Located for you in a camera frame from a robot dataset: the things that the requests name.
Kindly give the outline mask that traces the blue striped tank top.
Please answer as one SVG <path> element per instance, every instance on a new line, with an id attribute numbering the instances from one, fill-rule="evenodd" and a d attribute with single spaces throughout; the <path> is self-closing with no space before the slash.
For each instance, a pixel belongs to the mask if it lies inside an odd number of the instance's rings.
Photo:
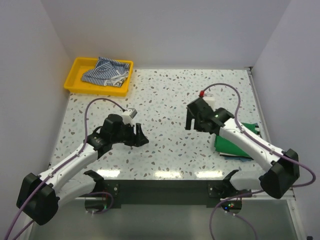
<path id="1" fill-rule="evenodd" d="M 86 71 L 81 81 L 101 87 L 120 88 L 129 76 L 131 65 L 99 56 L 93 69 Z"/>

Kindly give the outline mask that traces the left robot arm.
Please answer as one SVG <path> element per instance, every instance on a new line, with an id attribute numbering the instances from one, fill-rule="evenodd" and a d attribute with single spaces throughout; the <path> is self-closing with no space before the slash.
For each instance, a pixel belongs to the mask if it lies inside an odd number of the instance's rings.
<path id="1" fill-rule="evenodd" d="M 39 175 L 24 177 L 16 205 L 38 225 L 48 223 L 59 205 L 70 201 L 76 194 L 99 196 L 104 184 L 91 179 L 86 185 L 67 190 L 64 185 L 89 164 L 109 152 L 113 145 L 141 147 L 149 143 L 140 123 L 133 123 L 137 110 L 129 108 L 122 114 L 109 114 L 102 126 L 96 128 L 70 156 Z"/>

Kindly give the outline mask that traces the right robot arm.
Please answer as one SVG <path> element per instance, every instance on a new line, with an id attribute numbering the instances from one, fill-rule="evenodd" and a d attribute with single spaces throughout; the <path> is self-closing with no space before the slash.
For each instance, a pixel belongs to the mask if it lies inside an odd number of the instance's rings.
<path id="1" fill-rule="evenodd" d="M 233 170 L 223 179 L 221 197 L 233 197 L 238 192 L 263 190 L 269 196 L 280 199 L 300 176 L 298 154 L 289 149 L 283 151 L 244 125 L 237 125 L 232 113 L 220 107 L 212 108 L 208 97 L 199 97 L 187 105 L 186 130 L 215 134 L 239 147 L 260 167 L 261 171 L 246 173 Z"/>

